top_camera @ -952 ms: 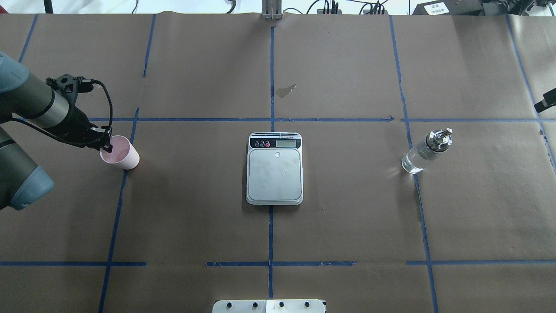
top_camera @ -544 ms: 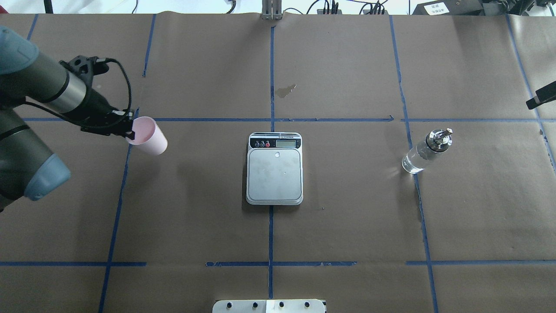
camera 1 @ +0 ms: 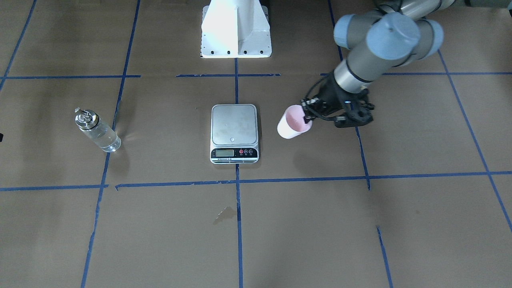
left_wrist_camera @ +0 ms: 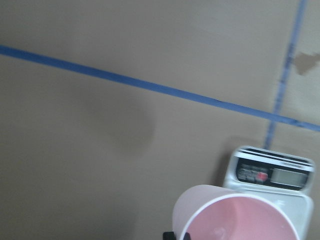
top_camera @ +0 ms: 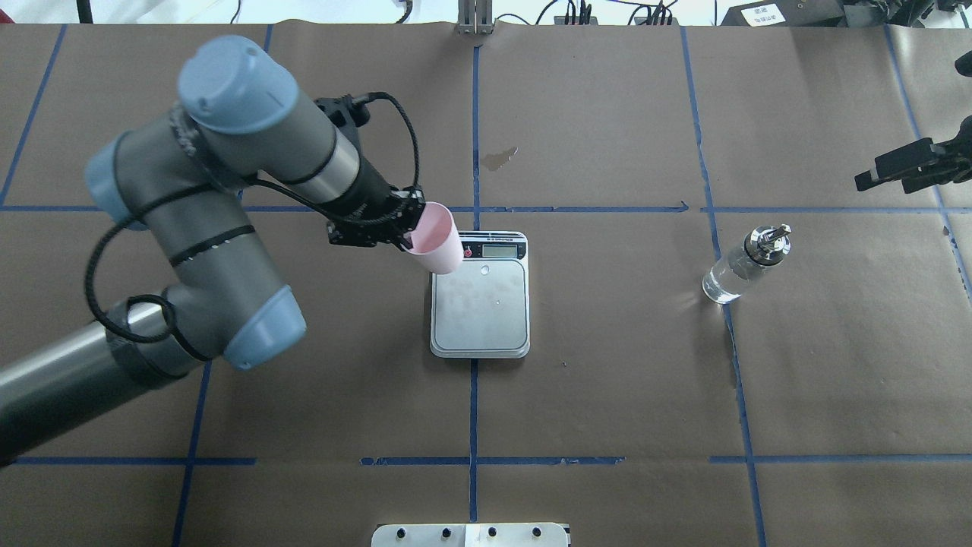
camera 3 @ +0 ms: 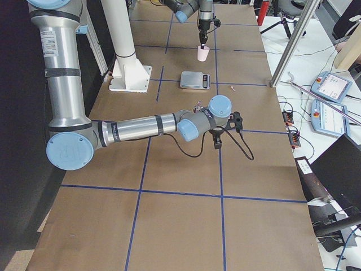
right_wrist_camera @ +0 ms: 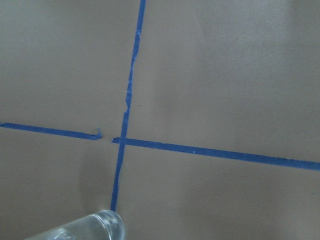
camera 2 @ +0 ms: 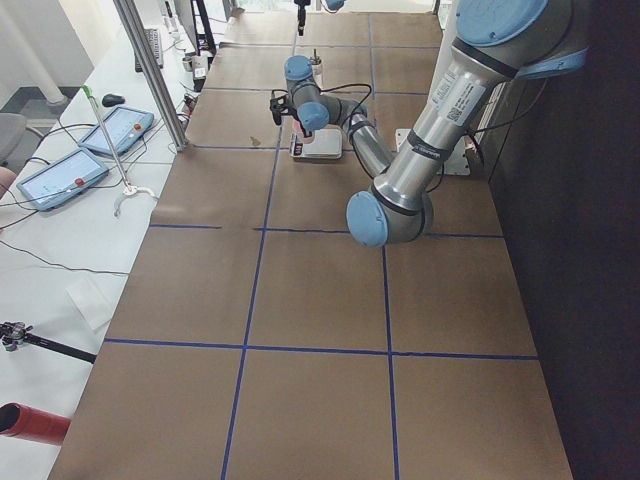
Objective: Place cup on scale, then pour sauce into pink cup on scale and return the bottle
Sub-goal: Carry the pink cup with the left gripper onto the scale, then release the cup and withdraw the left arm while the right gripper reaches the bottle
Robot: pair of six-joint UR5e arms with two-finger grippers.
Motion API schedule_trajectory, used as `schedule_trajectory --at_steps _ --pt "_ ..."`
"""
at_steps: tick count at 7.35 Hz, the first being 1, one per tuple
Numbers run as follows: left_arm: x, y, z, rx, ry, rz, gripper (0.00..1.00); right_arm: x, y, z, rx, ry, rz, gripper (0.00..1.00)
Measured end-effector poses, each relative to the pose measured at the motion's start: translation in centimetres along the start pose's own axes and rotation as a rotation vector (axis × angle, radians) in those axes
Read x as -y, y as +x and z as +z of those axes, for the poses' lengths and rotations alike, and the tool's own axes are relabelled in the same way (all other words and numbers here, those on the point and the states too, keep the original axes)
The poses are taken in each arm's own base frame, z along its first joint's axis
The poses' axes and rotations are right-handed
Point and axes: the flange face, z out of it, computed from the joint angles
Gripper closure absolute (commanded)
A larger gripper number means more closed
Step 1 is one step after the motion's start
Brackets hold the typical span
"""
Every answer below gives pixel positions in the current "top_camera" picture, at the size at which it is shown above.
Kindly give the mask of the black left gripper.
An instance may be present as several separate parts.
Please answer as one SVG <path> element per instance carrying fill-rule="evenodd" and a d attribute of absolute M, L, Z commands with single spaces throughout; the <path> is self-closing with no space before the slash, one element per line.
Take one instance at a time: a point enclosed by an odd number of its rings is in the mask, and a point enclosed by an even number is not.
<path fill-rule="evenodd" d="M 409 132 L 413 180 L 402 189 L 390 184 L 361 152 L 358 129 L 371 120 L 368 104 L 378 100 L 388 101 L 395 107 Z M 357 173 L 351 185 L 340 196 L 319 205 L 329 219 L 329 242 L 354 247 L 388 243 L 396 248 L 411 248 L 409 233 L 418 225 L 426 197 L 420 183 L 417 135 L 402 104 L 393 96 L 317 98 L 314 104 L 336 126 L 337 135 L 351 144 L 358 157 Z"/>

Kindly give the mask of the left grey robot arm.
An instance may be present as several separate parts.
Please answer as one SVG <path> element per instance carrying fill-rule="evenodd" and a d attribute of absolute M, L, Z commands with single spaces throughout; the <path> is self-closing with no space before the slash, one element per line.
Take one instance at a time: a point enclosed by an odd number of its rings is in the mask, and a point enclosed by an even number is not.
<path fill-rule="evenodd" d="M 199 46 L 166 114 L 126 131 L 84 182 L 112 227 L 84 270 L 93 321 L 2 370 L 2 464 L 173 384 L 215 358 L 251 369 L 306 332 L 239 197 L 257 186 L 327 219 L 331 245 L 406 251 L 426 208 L 418 180 L 398 188 L 361 152 L 367 104 L 385 91 L 312 100 L 284 66 L 239 35 Z M 147 231 L 177 276 L 159 293 L 100 305 L 95 274 L 125 229 Z"/>

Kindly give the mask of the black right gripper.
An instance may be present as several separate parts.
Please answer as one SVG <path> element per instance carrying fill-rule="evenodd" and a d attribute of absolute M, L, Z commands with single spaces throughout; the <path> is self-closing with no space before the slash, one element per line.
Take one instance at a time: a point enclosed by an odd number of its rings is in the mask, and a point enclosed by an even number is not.
<path fill-rule="evenodd" d="M 971 117 L 966 117 L 957 135 L 936 143 L 921 138 L 873 160 L 869 170 L 854 176 L 855 189 L 868 191 L 889 182 L 899 182 L 905 194 L 937 185 L 961 184 L 971 177 Z"/>

